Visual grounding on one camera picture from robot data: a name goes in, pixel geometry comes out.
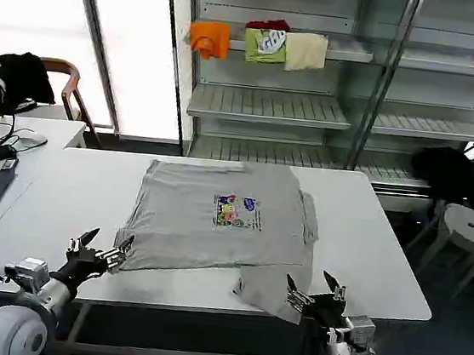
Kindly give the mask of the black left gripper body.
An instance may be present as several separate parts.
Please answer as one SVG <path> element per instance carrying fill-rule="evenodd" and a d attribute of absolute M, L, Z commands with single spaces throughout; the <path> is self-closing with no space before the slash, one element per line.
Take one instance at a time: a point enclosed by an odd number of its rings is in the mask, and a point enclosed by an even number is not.
<path fill-rule="evenodd" d="M 91 278 L 99 278 L 106 273 L 107 260 L 101 257 L 97 249 L 81 248 L 66 252 L 66 263 L 52 272 L 52 279 L 63 283 L 69 292 L 77 293 L 79 286 Z"/>

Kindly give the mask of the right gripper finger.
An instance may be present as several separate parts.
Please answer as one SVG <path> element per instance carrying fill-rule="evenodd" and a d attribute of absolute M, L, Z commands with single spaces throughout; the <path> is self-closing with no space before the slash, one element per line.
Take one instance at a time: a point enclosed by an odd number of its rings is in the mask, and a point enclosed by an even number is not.
<path fill-rule="evenodd" d="M 306 307 L 313 305 L 314 300 L 296 287 L 297 284 L 289 273 L 286 279 L 288 283 L 287 302 L 294 310 L 303 312 Z"/>
<path fill-rule="evenodd" d="M 323 272 L 323 276 L 326 279 L 325 281 L 328 284 L 329 290 L 334 294 L 333 298 L 336 301 L 345 301 L 347 287 L 339 284 L 338 280 L 327 271 Z"/>

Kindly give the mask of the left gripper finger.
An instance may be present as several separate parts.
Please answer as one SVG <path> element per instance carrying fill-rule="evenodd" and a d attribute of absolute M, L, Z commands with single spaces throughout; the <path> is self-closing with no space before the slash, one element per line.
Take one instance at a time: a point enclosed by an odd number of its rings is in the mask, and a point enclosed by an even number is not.
<path fill-rule="evenodd" d="M 124 239 L 116 248 L 101 254 L 101 260 L 106 264 L 106 271 L 115 273 L 126 260 L 126 254 L 130 251 L 134 241 L 134 235 Z"/>
<path fill-rule="evenodd" d="M 93 230 L 83 233 L 78 238 L 71 238 L 66 251 L 66 257 L 72 258 L 80 255 L 80 253 L 82 253 L 84 250 L 88 250 L 88 245 L 94 240 L 94 238 L 96 238 L 99 231 L 100 229 L 97 227 Z"/>

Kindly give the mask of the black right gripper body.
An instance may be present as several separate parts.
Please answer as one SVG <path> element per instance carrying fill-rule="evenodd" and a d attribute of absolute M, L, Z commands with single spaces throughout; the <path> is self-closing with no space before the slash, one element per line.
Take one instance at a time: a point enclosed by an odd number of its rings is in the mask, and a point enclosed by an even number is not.
<path fill-rule="evenodd" d="M 336 300 L 334 294 L 308 295 L 310 302 L 303 306 L 302 317 L 311 318 L 319 325 L 343 328 L 346 326 L 343 312 L 346 302 Z"/>

